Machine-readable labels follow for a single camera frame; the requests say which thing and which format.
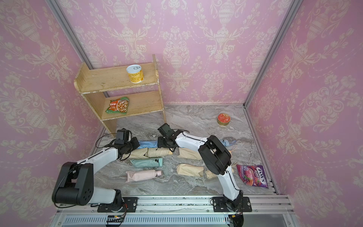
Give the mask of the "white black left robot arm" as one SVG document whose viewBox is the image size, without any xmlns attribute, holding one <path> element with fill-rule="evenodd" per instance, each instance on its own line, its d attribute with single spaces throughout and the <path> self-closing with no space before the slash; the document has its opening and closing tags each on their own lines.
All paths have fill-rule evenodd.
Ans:
<svg viewBox="0 0 363 227">
<path fill-rule="evenodd" d="M 96 205 L 98 212 L 127 212 L 128 206 L 120 190 L 94 186 L 95 173 L 116 160 L 124 161 L 124 155 L 130 156 L 140 146 L 130 130 L 123 128 L 115 135 L 115 139 L 94 155 L 62 165 L 52 193 L 55 207 Z"/>
</svg>

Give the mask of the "pink sleeved umbrella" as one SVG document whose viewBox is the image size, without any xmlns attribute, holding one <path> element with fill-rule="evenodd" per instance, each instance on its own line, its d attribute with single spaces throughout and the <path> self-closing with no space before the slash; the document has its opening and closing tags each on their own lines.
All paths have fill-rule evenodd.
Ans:
<svg viewBox="0 0 363 227">
<path fill-rule="evenodd" d="M 127 171 L 127 183 L 154 179 L 162 176 L 161 170 Z"/>
</svg>

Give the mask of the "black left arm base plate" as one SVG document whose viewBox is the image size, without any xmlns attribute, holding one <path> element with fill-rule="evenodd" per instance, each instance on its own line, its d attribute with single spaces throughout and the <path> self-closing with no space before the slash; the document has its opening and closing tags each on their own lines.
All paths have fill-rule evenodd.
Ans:
<svg viewBox="0 0 363 227">
<path fill-rule="evenodd" d="M 111 213 L 111 212 L 121 212 L 121 213 L 135 213 L 138 205 L 138 197 L 122 197 L 116 198 L 113 203 L 110 204 L 100 204 L 97 208 L 98 213 Z"/>
</svg>

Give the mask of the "mint green sleeved umbrella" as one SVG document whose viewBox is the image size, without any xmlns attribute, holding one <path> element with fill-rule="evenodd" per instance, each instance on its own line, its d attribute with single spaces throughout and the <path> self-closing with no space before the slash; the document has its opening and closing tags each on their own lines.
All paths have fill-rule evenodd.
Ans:
<svg viewBox="0 0 363 227">
<path fill-rule="evenodd" d="M 163 158 L 132 159 L 131 163 L 135 168 L 162 167 Z"/>
</svg>

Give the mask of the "beige sleeved umbrella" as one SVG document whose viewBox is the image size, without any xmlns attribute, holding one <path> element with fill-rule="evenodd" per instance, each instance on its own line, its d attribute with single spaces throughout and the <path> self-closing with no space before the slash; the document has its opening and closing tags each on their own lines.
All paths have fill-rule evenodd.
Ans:
<svg viewBox="0 0 363 227">
<path fill-rule="evenodd" d="M 146 153 L 148 158 L 165 157 L 172 154 L 172 151 L 168 148 L 148 148 Z"/>
<path fill-rule="evenodd" d="M 189 164 L 179 164 L 177 174 L 182 176 L 203 177 L 204 168 L 202 166 L 193 166 Z"/>
</svg>

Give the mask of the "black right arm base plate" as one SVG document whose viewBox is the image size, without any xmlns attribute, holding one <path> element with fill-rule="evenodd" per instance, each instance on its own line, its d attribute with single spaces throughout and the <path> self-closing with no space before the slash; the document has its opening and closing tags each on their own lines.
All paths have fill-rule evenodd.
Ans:
<svg viewBox="0 0 363 227">
<path fill-rule="evenodd" d="M 216 196 L 212 197 L 210 203 L 214 212 L 252 212 L 249 197 L 237 198 L 235 201 L 231 201 L 224 196 Z"/>
</svg>

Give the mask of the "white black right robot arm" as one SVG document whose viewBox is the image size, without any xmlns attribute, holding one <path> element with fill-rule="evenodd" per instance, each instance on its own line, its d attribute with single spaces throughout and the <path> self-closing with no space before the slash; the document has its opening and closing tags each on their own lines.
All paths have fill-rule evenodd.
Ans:
<svg viewBox="0 0 363 227">
<path fill-rule="evenodd" d="M 223 189 L 226 206 L 231 211 L 243 210 L 243 191 L 239 189 L 232 173 L 232 155 L 214 135 L 198 137 L 186 130 L 171 129 L 167 123 L 158 128 L 163 148 L 187 148 L 198 152 L 209 171 L 215 174 Z"/>
</svg>

